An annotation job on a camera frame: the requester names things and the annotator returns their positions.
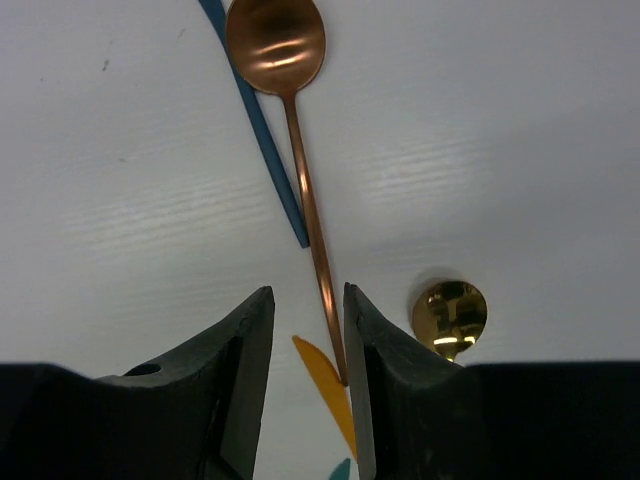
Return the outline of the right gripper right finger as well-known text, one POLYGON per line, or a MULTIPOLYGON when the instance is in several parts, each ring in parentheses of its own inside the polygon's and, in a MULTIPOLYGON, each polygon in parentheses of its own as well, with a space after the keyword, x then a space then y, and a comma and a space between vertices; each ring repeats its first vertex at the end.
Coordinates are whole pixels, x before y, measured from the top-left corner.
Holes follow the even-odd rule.
POLYGON ((480 382, 344 287, 344 335, 362 479, 477 479, 480 382))

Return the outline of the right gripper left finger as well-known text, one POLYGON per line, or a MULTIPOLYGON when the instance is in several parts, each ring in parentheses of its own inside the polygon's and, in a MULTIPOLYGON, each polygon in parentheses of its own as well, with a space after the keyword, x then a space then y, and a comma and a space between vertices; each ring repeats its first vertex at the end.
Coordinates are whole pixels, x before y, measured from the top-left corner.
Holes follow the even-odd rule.
POLYGON ((98 478, 252 478, 274 314, 273 291, 261 287, 177 347, 100 378, 98 478))

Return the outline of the gold spoon blue handle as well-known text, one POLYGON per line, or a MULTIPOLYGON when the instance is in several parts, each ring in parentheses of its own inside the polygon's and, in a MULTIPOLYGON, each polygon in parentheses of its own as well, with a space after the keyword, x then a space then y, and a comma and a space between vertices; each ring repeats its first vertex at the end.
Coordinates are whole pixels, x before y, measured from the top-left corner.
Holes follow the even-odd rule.
POLYGON ((454 362, 475 345, 488 315, 484 295, 469 282, 441 279, 427 285, 416 299, 411 326, 417 340, 454 362))

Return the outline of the copper metal spoon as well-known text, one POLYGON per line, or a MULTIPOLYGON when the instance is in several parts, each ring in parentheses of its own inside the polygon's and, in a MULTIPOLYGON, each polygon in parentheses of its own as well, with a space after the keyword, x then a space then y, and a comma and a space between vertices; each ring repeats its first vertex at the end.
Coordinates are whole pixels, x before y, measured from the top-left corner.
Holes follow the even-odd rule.
POLYGON ((325 59, 322 16, 312 1, 234 1, 227 13, 226 41, 240 75, 283 102, 319 293, 339 378, 347 385, 330 263, 296 108, 296 94, 316 78, 325 59))

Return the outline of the blue plastic knife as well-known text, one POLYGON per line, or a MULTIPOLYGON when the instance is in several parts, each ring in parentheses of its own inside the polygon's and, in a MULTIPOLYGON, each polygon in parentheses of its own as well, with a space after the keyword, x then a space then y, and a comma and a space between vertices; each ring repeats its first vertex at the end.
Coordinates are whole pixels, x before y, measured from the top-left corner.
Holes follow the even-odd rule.
POLYGON ((199 0, 205 15, 224 49, 238 92, 244 104, 259 150, 289 224, 302 249, 310 246, 301 209, 295 198, 284 164, 259 105, 255 90, 237 71, 226 43, 226 10, 220 0, 199 0))

